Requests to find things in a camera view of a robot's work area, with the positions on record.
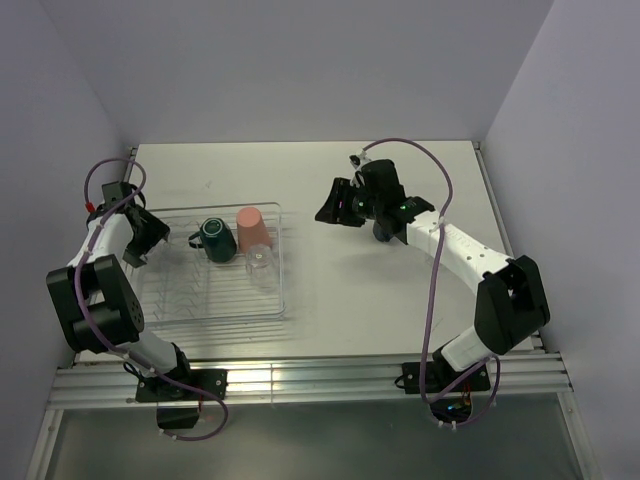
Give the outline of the dark blue ceramic cup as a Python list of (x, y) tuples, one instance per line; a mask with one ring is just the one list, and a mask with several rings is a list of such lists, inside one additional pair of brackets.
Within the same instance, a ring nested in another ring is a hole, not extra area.
[(381, 243), (388, 243), (395, 237), (392, 228), (379, 222), (373, 224), (372, 233), (374, 238)]

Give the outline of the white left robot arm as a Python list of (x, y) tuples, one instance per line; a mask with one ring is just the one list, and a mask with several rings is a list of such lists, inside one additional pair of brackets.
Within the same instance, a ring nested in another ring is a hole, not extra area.
[(123, 266), (146, 264), (147, 254), (167, 241), (170, 228), (137, 204), (140, 188), (123, 181), (102, 186), (104, 202), (92, 208), (87, 236), (69, 263), (49, 272), (46, 286), (69, 347), (111, 353), (148, 386), (183, 399), (195, 386), (186, 355), (144, 327), (140, 302)]

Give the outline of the pink plastic tumbler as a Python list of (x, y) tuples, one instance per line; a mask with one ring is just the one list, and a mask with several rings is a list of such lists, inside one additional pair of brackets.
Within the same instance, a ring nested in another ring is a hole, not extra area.
[(262, 213), (255, 207), (244, 207), (236, 215), (238, 246), (242, 253), (255, 245), (272, 247), (272, 240)]

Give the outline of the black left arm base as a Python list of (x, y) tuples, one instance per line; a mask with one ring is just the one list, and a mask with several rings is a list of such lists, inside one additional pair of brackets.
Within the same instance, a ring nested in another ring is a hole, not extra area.
[[(226, 395), (228, 371), (224, 369), (192, 370), (187, 384), (207, 391), (223, 400)], [(164, 430), (189, 430), (200, 420), (205, 396), (189, 389), (176, 387), (158, 377), (141, 378), (135, 401), (157, 404), (156, 423)]]

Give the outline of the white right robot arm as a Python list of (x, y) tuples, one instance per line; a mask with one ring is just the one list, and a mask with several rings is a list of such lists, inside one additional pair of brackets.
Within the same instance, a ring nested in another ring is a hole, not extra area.
[(511, 258), (446, 223), (428, 201), (406, 195), (389, 159), (351, 156), (352, 179), (334, 179), (317, 221), (361, 227), (372, 221), (376, 238), (398, 239), (445, 266), (475, 295), (471, 327), (434, 354), (433, 378), (443, 389), (462, 383), (472, 365), (503, 355), (545, 326), (550, 311), (540, 271), (526, 255)]

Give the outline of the large clear glass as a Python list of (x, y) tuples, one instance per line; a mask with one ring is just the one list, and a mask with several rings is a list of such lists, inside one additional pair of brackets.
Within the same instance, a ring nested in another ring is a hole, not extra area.
[(275, 256), (265, 244), (251, 246), (245, 254), (245, 267), (250, 283), (258, 289), (274, 290), (278, 284)]

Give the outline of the dark green ceramic mug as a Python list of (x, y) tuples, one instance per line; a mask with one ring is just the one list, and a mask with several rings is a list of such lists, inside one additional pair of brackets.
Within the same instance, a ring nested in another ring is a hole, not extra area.
[(238, 250), (231, 229), (218, 217), (207, 218), (188, 237), (188, 244), (191, 248), (203, 250), (207, 259), (217, 264), (230, 262)]

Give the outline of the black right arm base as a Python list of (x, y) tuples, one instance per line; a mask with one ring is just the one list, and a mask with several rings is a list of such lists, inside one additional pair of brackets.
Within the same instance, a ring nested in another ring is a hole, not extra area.
[[(459, 373), (446, 372), (444, 369), (434, 367), (432, 361), (428, 361), (426, 365), (425, 391), (429, 398), (437, 395), (459, 376)], [(394, 385), (407, 395), (418, 395), (418, 375), (419, 363), (405, 362), (401, 365), (401, 375), (394, 380)], [(448, 424), (467, 421), (473, 411), (472, 394), (488, 392), (490, 387), (489, 373), (487, 367), (483, 366), (452, 389), (456, 397), (444, 398), (432, 403), (431, 413), (438, 421)]]

